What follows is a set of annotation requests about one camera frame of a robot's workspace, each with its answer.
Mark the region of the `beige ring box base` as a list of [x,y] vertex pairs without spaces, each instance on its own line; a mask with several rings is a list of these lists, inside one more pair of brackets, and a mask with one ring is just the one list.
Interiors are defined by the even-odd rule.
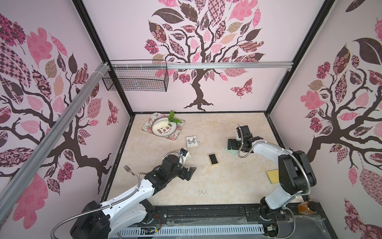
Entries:
[[216,165],[218,165],[218,160],[217,160],[217,157],[216,157],[216,154],[215,154],[215,153],[211,153],[211,154],[209,154],[208,157],[209,157],[211,166],[216,166]]

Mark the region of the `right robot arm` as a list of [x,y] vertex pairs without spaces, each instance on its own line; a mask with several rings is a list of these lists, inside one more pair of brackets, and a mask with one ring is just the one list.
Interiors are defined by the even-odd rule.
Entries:
[[307,155],[301,151],[282,148],[253,136],[248,126],[238,125],[236,139],[229,139],[228,150],[237,151],[237,156],[246,158],[252,153],[259,154],[278,166],[279,185],[261,201],[265,211],[277,210],[299,196],[309,195],[317,180]]

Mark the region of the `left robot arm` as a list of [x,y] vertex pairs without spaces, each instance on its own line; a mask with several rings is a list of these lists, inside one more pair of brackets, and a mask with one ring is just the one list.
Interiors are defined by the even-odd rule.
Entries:
[[164,189],[173,179],[191,180],[195,167],[184,166],[190,153],[185,149],[166,155],[161,165],[145,174],[139,183],[119,196],[97,203],[89,202],[70,230],[74,239],[109,239],[136,224],[149,224],[155,207],[149,198]]

